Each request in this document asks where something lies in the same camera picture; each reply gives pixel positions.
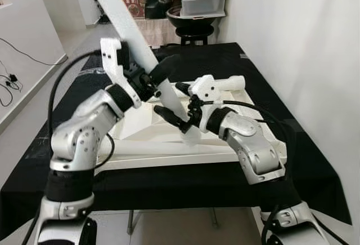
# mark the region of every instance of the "robotic hand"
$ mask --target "robotic hand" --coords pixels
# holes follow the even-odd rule
[[[192,85],[177,83],[176,87],[190,97],[189,121],[184,122],[162,106],[156,106],[154,111],[183,133],[191,126],[203,133],[211,131],[235,151],[248,183],[261,198],[263,245],[329,245],[308,205],[301,201],[287,178],[285,166],[264,137],[260,124],[231,108],[219,106],[223,102],[218,101],[220,92],[212,75],[200,77]],[[272,235],[267,240],[268,230]]]
[[[127,43],[111,38],[101,39],[101,54],[113,84],[82,102],[51,138],[53,156],[34,244],[96,244],[97,225],[87,216],[94,202],[94,170],[102,165],[96,165],[100,143],[129,108],[161,95],[157,86],[178,61],[167,57],[147,74],[129,63]]]

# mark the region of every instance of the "plastic container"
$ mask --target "plastic container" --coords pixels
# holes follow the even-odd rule
[[[181,17],[225,16],[225,0],[181,0]]]

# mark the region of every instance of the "black tablecloth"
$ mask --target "black tablecloth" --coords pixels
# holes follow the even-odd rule
[[[274,90],[253,63],[241,58],[236,43],[195,47],[166,47],[158,56],[181,54],[184,64],[170,77],[172,82],[192,81],[204,74],[216,79],[244,75],[246,90],[255,104],[278,119],[296,123]],[[110,83],[91,68],[90,58],[54,113],[55,126],[69,119],[80,102]],[[281,139],[281,134],[271,127]],[[297,128],[294,184],[311,208],[351,223],[338,175],[309,136]],[[45,126],[28,147],[1,190],[0,239],[32,218],[43,195],[48,172],[48,138]],[[137,210],[187,207],[254,206],[251,186],[238,163],[193,164],[103,172],[94,185],[94,210]]]

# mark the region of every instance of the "stool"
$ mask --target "stool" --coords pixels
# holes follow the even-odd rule
[[[181,46],[185,46],[187,41],[190,41],[190,45],[195,45],[195,41],[208,45],[208,36],[214,33],[214,28],[211,25],[179,27],[175,32],[181,37]]]

